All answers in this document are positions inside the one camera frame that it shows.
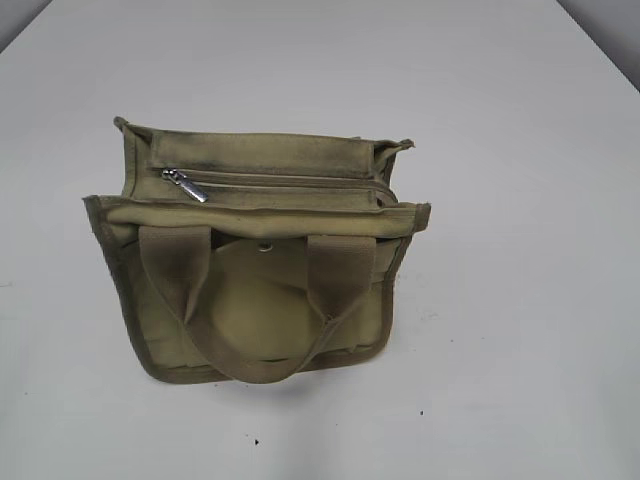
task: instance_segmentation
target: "bag flap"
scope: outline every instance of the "bag flap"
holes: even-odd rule
[[[365,140],[292,133],[201,133],[126,125],[149,145],[147,168],[228,173],[379,178],[387,160],[411,140]]]

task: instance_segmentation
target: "zipper pocket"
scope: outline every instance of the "zipper pocket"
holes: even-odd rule
[[[397,203],[398,199],[390,188],[374,180],[351,178],[307,177],[293,175],[263,175],[251,173],[220,173],[197,170],[164,168],[162,178],[168,180],[187,193],[191,198],[204,203],[209,196],[198,185],[237,185],[254,187],[310,187],[310,188],[361,188],[375,190]]]

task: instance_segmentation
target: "white backdrop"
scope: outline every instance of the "white backdrop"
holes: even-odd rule
[[[552,1],[56,0],[0,56],[0,477],[638,478],[638,107]],[[116,114],[412,138],[386,351],[147,377],[80,200]]]

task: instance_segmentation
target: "olive green bag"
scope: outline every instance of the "olive green bag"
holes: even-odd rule
[[[271,383],[384,347],[430,212],[389,189],[411,140],[115,124],[122,195],[84,201],[151,376]]]

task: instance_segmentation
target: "front pocket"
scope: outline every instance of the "front pocket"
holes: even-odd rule
[[[355,351],[375,344],[382,327],[382,281],[400,240],[379,242],[371,290],[340,326],[324,351]],[[240,239],[212,252],[198,309],[248,359],[299,357],[318,334],[306,298],[304,239],[264,242]],[[206,365],[189,336],[149,283],[137,243],[122,250],[130,272],[137,316],[155,363],[164,368]]]

